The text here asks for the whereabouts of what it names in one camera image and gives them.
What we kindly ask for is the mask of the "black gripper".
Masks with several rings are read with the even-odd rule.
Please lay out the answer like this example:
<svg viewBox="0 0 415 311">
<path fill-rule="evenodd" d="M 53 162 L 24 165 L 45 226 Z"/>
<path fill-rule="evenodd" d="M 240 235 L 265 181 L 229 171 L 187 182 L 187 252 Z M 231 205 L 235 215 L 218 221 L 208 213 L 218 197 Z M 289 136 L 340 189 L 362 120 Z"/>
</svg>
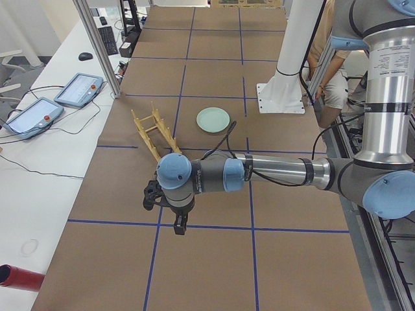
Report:
<svg viewBox="0 0 415 311">
<path fill-rule="evenodd" d="M 176 219 L 174 221 L 174 233 L 176 235 L 185 235 L 187 229 L 187 219 L 188 214 L 194 208 L 193 203 L 189 203 L 183 207 L 171 207 L 170 210 L 176 215 Z"/>
</svg>

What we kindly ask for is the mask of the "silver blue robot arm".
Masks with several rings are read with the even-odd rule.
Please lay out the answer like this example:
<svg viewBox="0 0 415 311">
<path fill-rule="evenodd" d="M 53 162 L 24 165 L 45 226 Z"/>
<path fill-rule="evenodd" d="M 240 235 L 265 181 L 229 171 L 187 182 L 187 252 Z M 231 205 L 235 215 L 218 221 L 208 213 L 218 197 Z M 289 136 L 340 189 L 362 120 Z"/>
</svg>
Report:
<svg viewBox="0 0 415 311">
<path fill-rule="evenodd" d="M 195 196 L 237 191 L 263 178 L 286 187 L 336 192 L 369 213 L 396 219 L 414 210 L 413 160 L 407 134 L 414 90 L 414 2 L 337 1 L 332 44 L 369 49 L 361 151 L 353 159 L 289 159 L 212 150 L 201 159 L 168 154 L 148 183 L 143 206 L 176 215 L 183 235 Z"/>
</svg>

